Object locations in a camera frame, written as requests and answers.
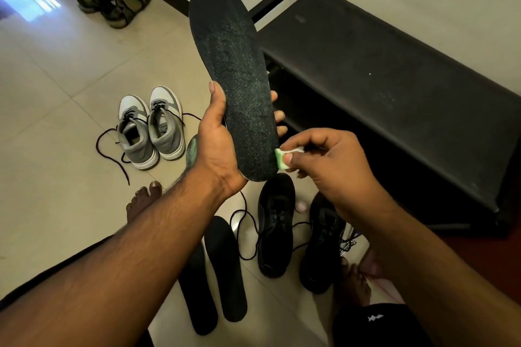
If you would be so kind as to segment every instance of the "fingernail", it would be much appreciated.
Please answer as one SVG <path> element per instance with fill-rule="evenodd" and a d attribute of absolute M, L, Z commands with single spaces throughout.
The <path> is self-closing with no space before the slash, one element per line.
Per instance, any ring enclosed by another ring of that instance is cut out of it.
<path fill-rule="evenodd" d="M 284 161 L 284 163 L 286 165 L 291 165 L 291 160 L 292 159 L 293 159 L 293 154 L 292 153 L 284 154 L 284 156 L 282 157 L 282 160 Z"/>

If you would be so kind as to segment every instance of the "leg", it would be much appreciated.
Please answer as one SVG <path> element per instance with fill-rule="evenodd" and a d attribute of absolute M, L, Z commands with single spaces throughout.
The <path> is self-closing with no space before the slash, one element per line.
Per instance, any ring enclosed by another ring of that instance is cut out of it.
<path fill-rule="evenodd" d="M 148 206 L 150 206 L 152 203 L 158 200 L 161 197 L 162 193 L 163 191 L 161 188 L 161 184 L 157 181 L 153 181 L 150 184 L 150 195 L 148 194 L 148 190 L 146 187 L 141 187 L 140 190 L 135 193 L 135 196 L 133 197 L 132 201 L 127 205 L 127 221 L 129 223 L 132 222 L 143 210 L 145 210 Z M 18 298 L 25 295 L 35 286 L 44 282 L 53 274 L 56 274 L 57 272 L 67 267 L 79 258 L 83 257 L 84 255 L 87 255 L 89 252 L 102 245 L 111 237 L 112 236 L 106 237 L 103 240 L 91 245 L 90 247 L 87 247 L 83 251 L 78 252 L 72 257 L 67 258 L 63 262 L 60 262 L 59 264 L 51 267 L 50 269 L 41 272 L 39 275 L 27 281 L 25 284 L 22 284 L 21 286 L 17 287 L 14 291 L 11 291 L 0 301 L 0 311 L 3 311 L 5 308 L 13 304 Z M 145 332 L 143 336 L 140 338 L 139 342 L 137 343 L 137 346 L 153 346 L 152 339 L 150 338 L 150 334 L 148 333 L 148 331 Z"/>
<path fill-rule="evenodd" d="M 348 269 L 342 258 L 342 280 L 335 285 L 341 305 L 333 322 L 335 346 L 357 343 L 377 345 L 395 340 L 400 344 L 430 346 L 432 343 L 413 313 L 404 304 L 370 305 L 371 288 L 357 265 Z"/>

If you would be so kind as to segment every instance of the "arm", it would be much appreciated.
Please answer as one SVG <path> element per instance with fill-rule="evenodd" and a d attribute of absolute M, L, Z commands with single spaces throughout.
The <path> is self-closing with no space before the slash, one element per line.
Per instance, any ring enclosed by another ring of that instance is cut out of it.
<path fill-rule="evenodd" d="M 221 121 L 225 95 L 199 125 L 197 160 L 179 182 L 106 243 L 0 314 L 0 345 L 133 345 L 170 292 L 225 199 L 246 184 Z M 276 113 L 276 120 L 283 113 Z M 278 128 L 279 134 L 285 132 Z"/>
<path fill-rule="evenodd" d="M 339 214 L 368 238 L 394 285 L 433 342 L 521 345 L 521 308 L 463 262 L 443 241 L 398 206 L 374 178 L 356 136 L 310 129 L 281 148 L 309 175 Z"/>

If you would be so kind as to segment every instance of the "bare foot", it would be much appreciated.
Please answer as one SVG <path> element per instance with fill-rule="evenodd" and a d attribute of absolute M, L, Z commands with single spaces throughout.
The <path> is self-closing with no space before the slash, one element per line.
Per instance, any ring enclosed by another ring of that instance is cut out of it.
<path fill-rule="evenodd" d="M 141 187 L 135 193 L 132 201 L 127 204 L 127 222 L 132 222 L 143 210 L 158 200 L 163 194 L 163 188 L 158 181 L 150 183 L 150 194 L 147 187 Z"/>
<path fill-rule="evenodd" d="M 371 287 L 365 276 L 358 271 L 358 265 L 351 265 L 342 257 L 342 278 L 335 284 L 335 297 L 342 307 L 369 306 Z"/>

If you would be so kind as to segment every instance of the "black sneaker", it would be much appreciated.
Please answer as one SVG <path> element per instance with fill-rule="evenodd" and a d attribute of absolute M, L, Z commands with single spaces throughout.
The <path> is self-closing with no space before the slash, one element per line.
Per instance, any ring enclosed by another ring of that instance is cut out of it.
<path fill-rule="evenodd" d="M 291 177 L 278 173 L 266 181 L 259 196 L 258 264 L 263 275 L 280 277 L 293 252 L 295 186 Z"/>
<path fill-rule="evenodd" d="M 340 239 L 345 221 L 320 192 L 309 208 L 311 238 L 300 262 L 300 282 L 313 293 L 326 292 L 340 271 Z"/>

